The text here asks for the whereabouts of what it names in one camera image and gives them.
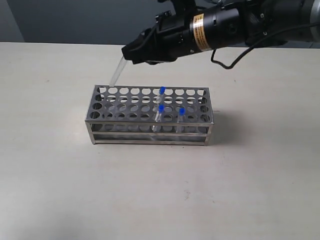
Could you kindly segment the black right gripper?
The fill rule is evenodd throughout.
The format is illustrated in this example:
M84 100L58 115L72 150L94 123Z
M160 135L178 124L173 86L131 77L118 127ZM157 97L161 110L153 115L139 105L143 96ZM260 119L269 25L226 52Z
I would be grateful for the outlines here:
M195 53L192 17L194 11L158 14L156 29L147 28L122 49L123 57L134 65L170 63Z

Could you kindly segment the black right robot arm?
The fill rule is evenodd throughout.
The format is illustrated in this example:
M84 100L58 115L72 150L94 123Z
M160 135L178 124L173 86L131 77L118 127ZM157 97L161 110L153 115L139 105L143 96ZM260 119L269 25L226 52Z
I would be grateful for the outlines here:
M201 7L193 0L174 0L155 25L122 48L133 64L170 63L180 57L244 43L248 51L291 41L320 40L317 0L220 0Z

